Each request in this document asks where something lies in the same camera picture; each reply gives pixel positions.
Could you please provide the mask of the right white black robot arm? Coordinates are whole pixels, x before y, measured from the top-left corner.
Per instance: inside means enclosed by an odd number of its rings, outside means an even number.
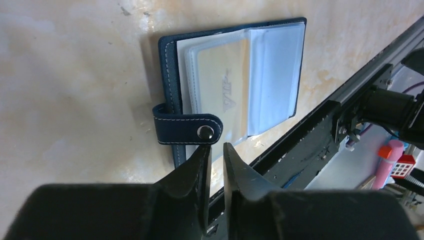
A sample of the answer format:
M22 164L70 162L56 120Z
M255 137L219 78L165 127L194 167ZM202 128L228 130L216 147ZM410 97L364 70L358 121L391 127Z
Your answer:
M360 91L357 120L380 126L399 140L424 149L424 92L417 95L389 90L394 65L384 64Z

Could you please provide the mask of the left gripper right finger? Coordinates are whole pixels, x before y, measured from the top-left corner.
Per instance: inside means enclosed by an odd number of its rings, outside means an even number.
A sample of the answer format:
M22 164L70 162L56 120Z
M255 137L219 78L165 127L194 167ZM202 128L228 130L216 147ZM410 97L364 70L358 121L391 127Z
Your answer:
M381 190L287 190L223 145L230 240L416 240L404 208Z

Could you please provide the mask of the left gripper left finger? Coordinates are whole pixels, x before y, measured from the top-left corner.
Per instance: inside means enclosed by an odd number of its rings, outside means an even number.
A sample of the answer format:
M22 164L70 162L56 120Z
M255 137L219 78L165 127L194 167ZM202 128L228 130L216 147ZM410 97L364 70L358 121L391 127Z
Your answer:
M45 184L7 240L200 240L208 230L211 147L156 183Z

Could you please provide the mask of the navy blue card holder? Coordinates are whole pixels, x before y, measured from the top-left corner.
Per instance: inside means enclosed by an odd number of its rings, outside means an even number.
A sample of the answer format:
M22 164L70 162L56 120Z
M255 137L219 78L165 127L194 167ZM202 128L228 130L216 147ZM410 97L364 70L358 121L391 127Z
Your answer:
M179 167L201 145L211 157L294 117L307 19L265 21L162 36L165 102L152 110L157 141Z

